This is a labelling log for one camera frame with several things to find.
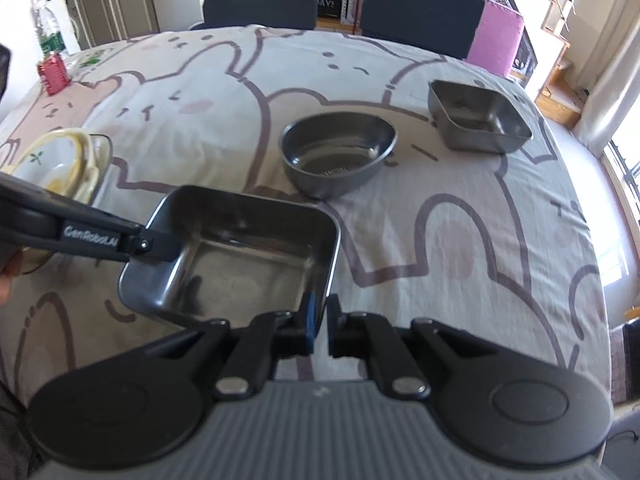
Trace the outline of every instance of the metal screw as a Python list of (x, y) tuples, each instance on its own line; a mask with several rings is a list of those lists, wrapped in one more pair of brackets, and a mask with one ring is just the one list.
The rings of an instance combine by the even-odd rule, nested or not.
[(223, 395), (242, 395), (249, 391), (249, 383), (242, 377), (225, 377), (216, 383), (216, 388)]
[(391, 387), (399, 395), (418, 395), (423, 393), (427, 386), (417, 377), (398, 377), (391, 383)]

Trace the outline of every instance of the dining table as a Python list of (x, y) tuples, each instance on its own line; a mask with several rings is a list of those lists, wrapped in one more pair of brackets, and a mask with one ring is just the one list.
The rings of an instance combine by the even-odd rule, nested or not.
[[(183, 184), (313, 203), (285, 176), (283, 129), (327, 112), (379, 116), (398, 133), (382, 170), (319, 203), (340, 225), (331, 292), (343, 310), (400, 327), (437, 319), (610, 390), (590, 231), (558, 144), (517, 82), (391, 41), (259, 25), (119, 41), (71, 64), (63, 91), (35, 85), (0, 124), (0, 168), (44, 133), (81, 126), (113, 144), (94, 207), (135, 222)], [(532, 138), (502, 155), (450, 150), (428, 107), (434, 80), (500, 92)], [(121, 304), (121, 269), (56, 254), (15, 280), (0, 307), (0, 380), (25, 405), (60, 374), (180, 330)], [(239, 286), (244, 307), (222, 298), (216, 316), (246, 326), (261, 293)], [(276, 373), (365, 375), (358, 360), (329, 357), (325, 323), (314, 354), (282, 361)]]

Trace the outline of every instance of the cartoon print tablecloth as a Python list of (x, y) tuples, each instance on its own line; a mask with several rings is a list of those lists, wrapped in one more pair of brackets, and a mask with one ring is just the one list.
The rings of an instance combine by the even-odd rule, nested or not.
[[(551, 132), (515, 83), (409, 46), (263, 27), (164, 33), (111, 44), (54, 97), (36, 86), (0, 125), (0, 164), (37, 136), (85, 126), (111, 137), (96, 206), (146, 222), (163, 195), (197, 183), (292, 200), (277, 140), (331, 110), (377, 114), (398, 131), (382, 172), (329, 202), (342, 227), (332, 291), (345, 310), (399, 326), (430, 316), (585, 372), (609, 388), (604, 298), (590, 233)], [(533, 131), (507, 156), (452, 152), (427, 106), (428, 83), (497, 89)], [(71, 368), (168, 334), (118, 300), (121, 265), (57, 254), (19, 278), (0, 308), (0, 379), (23, 401)], [(220, 312), (235, 325), (255, 312)], [(332, 361), (323, 327), (302, 380), (362, 374)]]

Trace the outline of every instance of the rectangular metal tray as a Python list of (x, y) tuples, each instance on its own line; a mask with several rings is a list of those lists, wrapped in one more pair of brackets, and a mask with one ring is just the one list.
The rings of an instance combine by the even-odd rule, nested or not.
[(532, 137), (527, 123), (500, 92), (440, 80), (429, 86), (429, 111), (450, 150), (509, 153)]
[(280, 200), (183, 186), (148, 228), (177, 235), (176, 262), (132, 259), (122, 302), (181, 326), (214, 317), (246, 326), (261, 312), (298, 311), (315, 337), (329, 293), (340, 228), (322, 210)]

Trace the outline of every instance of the white curtain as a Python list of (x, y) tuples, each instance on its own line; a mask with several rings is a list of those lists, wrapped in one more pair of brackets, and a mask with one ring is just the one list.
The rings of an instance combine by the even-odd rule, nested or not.
[(640, 0), (616, 0), (589, 62), (602, 71), (574, 136), (600, 156), (640, 96)]

